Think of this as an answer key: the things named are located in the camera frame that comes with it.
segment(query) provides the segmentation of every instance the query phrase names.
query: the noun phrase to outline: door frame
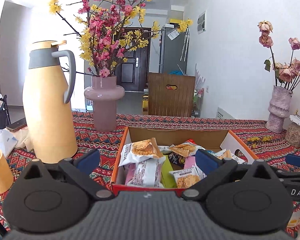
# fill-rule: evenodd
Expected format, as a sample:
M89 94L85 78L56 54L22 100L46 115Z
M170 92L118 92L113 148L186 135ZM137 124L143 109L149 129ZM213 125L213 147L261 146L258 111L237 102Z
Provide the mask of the door frame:
M127 32L129 31L132 31L132 30L144 30L144 31L151 31L151 28L141 28L141 27L127 27L127 28L124 28L124 30L127 30ZM147 60L146 60L146 84L145 84L145 87L148 87L148 76L149 76L149 67L150 67L150 49L151 49L151 39L148 40L149 41L149 44L148 46L146 47L147 48Z

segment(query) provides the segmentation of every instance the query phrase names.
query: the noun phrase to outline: gray thermos collar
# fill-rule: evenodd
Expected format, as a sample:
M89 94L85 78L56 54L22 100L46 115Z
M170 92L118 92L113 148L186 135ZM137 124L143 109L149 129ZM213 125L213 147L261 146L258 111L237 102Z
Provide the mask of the gray thermos collar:
M53 57L51 54L55 51L58 51L58 48L32 50L30 52L29 69L60 65L59 58Z

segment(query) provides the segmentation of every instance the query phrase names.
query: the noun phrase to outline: thermos lid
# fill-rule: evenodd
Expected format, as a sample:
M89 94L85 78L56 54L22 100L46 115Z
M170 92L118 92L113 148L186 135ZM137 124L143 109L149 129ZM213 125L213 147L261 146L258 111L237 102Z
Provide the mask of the thermos lid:
M32 43L31 50L58 48L60 45L67 44L67 41L38 41Z

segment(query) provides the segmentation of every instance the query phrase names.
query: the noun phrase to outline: smartphone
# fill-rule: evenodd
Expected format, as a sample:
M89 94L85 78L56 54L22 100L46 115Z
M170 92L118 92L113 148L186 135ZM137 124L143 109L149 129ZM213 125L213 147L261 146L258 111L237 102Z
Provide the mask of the smartphone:
M26 118L22 118L12 124L9 124L7 126L7 130L14 132L16 130L21 129L22 127L25 127L26 125L27 125Z

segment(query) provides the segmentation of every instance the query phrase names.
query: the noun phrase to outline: gray thermos handle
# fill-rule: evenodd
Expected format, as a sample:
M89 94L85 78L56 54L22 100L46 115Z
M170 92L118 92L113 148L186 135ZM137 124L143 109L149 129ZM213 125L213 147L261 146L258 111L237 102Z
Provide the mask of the gray thermos handle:
M76 68L75 68L75 59L74 54L70 50L61 50L61 51L55 51L51 53L53 57L68 57L69 60L69 85L68 90L65 92L65 98L64 102L65 104L69 103L70 98L73 93L74 89L74 83L75 83L75 74L76 74Z

